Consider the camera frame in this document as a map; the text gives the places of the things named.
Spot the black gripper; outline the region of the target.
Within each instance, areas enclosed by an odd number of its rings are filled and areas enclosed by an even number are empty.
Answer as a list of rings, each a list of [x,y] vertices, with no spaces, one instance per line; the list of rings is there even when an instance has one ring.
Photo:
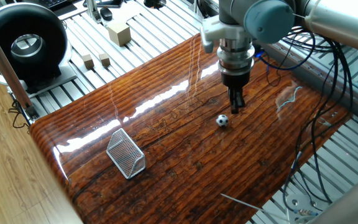
[[[221,72],[222,83],[228,87],[231,113],[238,114],[238,108],[245,107],[242,87],[247,85],[250,80],[250,72],[243,72],[239,75],[231,75]]]

